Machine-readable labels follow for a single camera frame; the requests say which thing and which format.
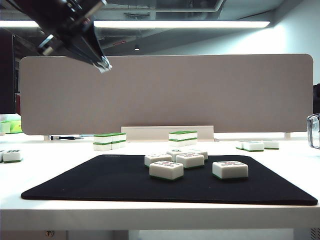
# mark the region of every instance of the white plastic piece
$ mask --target white plastic piece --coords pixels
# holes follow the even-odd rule
[[[4,161],[4,152],[3,150],[0,151],[0,163]]]
[[[169,154],[172,156],[172,162],[176,162],[177,155],[187,154],[187,153],[188,153],[187,151],[182,151],[181,149],[171,149],[166,151],[166,154]]]
[[[168,141],[168,142],[169,142],[169,146],[171,147],[180,148],[185,146],[185,141]]]
[[[21,150],[9,150],[3,153],[4,163],[20,162],[22,160]]]
[[[124,148],[126,146],[126,141],[121,141],[121,142],[116,142],[116,143],[112,143],[112,150],[113,149],[120,149],[120,148]]]
[[[192,139],[192,140],[181,140],[181,141],[170,141],[169,145],[172,147],[184,147],[184,146],[190,146],[190,145],[196,145],[198,143],[198,139]]]
[[[109,151],[112,149],[112,144],[93,144],[93,150],[95,151]]]
[[[186,153],[177,155],[176,163],[183,164],[185,169],[200,167],[205,165],[205,157],[198,153]]]
[[[243,143],[243,150],[248,152],[262,152],[265,145],[262,141],[247,141]]]
[[[238,179],[249,176],[248,165],[240,161],[216,161],[212,163],[212,174],[219,179]]]
[[[174,181],[184,175],[184,165],[172,161],[157,161],[150,164],[149,175]]]
[[[193,138],[198,138],[198,132],[183,133],[183,134],[169,133],[169,139],[184,140],[184,139],[193,139]]]
[[[101,144],[108,144],[111,143],[112,136],[93,136],[93,142],[94,143],[101,143]]]
[[[204,156],[204,160],[208,160],[208,152],[200,149],[188,149],[188,153],[201,154]]]
[[[144,165],[149,168],[150,164],[167,161],[172,162],[172,156],[169,154],[149,154],[144,156]]]
[[[235,148],[239,149],[239,150],[243,150],[244,149],[244,143],[247,143],[248,141],[236,141],[235,142]]]
[[[279,149],[278,141],[263,141],[264,149]]]
[[[124,140],[127,140],[127,134],[112,136],[112,142],[118,142],[118,141],[124,141]]]
[[[198,139],[192,139],[192,140],[185,140],[184,145],[190,146],[190,145],[196,145],[198,143]]]

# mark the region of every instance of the ceiling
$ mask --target ceiling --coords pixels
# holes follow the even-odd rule
[[[98,20],[239,20],[259,16],[271,20],[271,12],[284,0],[107,0],[108,4],[96,13]],[[26,20],[27,16],[0,0],[0,20]],[[38,45],[46,35],[38,28],[12,29],[12,32]],[[96,35],[107,56],[145,55],[220,35],[235,33],[234,29],[96,29]],[[140,51],[134,51],[139,44]]]

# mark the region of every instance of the ceiling light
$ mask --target ceiling light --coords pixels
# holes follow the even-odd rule
[[[35,21],[0,20],[0,27],[4,27],[4,28],[37,28],[37,27],[39,27],[39,25]]]
[[[95,21],[98,28],[111,29],[215,29],[265,28],[269,21]]]

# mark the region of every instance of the desk divider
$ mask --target desk divider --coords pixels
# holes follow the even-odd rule
[[[306,54],[113,56],[101,74],[68,57],[20,63],[22,128],[99,134],[121,126],[214,125],[216,133],[302,132],[313,110]]]

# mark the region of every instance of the glass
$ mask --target glass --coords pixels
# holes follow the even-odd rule
[[[309,146],[315,149],[320,149],[319,119],[320,113],[310,115],[306,119]]]

